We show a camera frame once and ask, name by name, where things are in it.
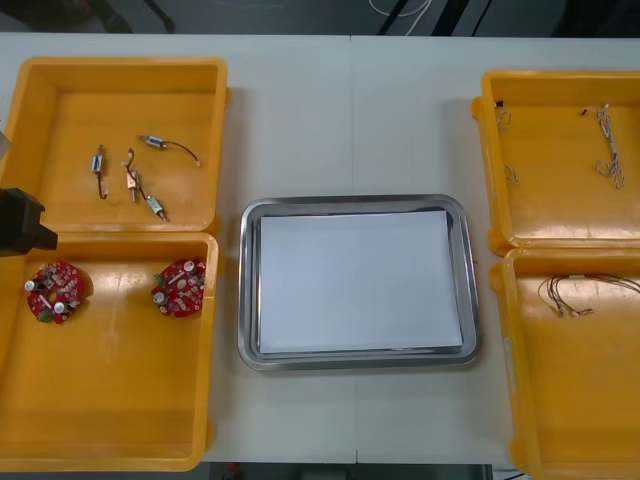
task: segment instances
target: yellow bin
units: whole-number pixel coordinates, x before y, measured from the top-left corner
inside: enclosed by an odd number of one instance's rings
[[[640,478],[640,295],[588,278],[559,284],[593,314],[560,317],[554,275],[640,281],[638,249],[514,249],[490,273],[509,377],[514,465],[536,480]]]
[[[16,84],[0,187],[15,187],[45,207],[56,232],[211,231],[227,90],[227,66],[210,58],[33,58]],[[178,142],[160,151],[138,140]],[[91,160],[105,148],[98,195]],[[129,148],[147,195],[158,198],[164,223],[127,189]]]
[[[202,310],[165,317],[153,275],[194,257],[207,266]],[[61,325],[38,322],[22,286],[57,260],[91,284]],[[217,261],[206,233],[68,233],[55,252],[0,259],[0,470],[195,467],[213,434]]]
[[[484,76],[472,114],[480,128],[489,244],[496,254],[514,247],[640,247],[639,103],[640,72]],[[605,104],[623,188],[596,171],[599,162],[605,171],[612,161],[593,109]]]

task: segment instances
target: table surface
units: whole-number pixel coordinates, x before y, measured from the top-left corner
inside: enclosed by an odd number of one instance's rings
[[[638,40],[0,34],[0,120],[20,64],[48,56],[220,56],[229,65],[218,209],[211,461],[504,463],[510,407],[469,113],[490,69],[640,69]],[[236,350],[239,217],[264,197],[442,193],[467,212],[484,343],[462,370],[265,375]]]

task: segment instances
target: red circuit board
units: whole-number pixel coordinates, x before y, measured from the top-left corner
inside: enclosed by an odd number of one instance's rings
[[[193,262],[195,267],[191,273],[185,270],[185,264]],[[165,268],[162,273],[156,274],[158,284],[151,290],[153,298],[157,293],[165,295],[166,303],[158,305],[163,315],[173,315],[176,318],[188,317],[198,313],[202,308],[204,296],[204,278],[206,266],[204,262],[194,258],[193,260],[179,260]]]
[[[70,263],[59,262],[40,267],[31,280],[42,283],[43,290],[31,292],[27,296],[29,309],[42,322],[53,320],[63,323],[82,303],[84,280],[82,273]],[[72,307],[70,312],[58,314],[53,305],[62,302]]]

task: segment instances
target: stainless steel tray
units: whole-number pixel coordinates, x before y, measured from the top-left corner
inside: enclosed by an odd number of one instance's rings
[[[449,251],[456,308],[462,333],[461,347],[379,349],[339,352],[261,353],[260,328],[260,219],[272,216],[366,215],[443,210],[447,212]],[[265,199],[250,204],[242,216],[238,350],[244,362],[260,371],[460,365],[470,362],[480,348],[478,298],[469,232],[464,210],[446,195],[299,197]]]

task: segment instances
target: white paper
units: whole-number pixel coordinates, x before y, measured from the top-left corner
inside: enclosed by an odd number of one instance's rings
[[[446,213],[264,217],[262,353],[460,346]]]

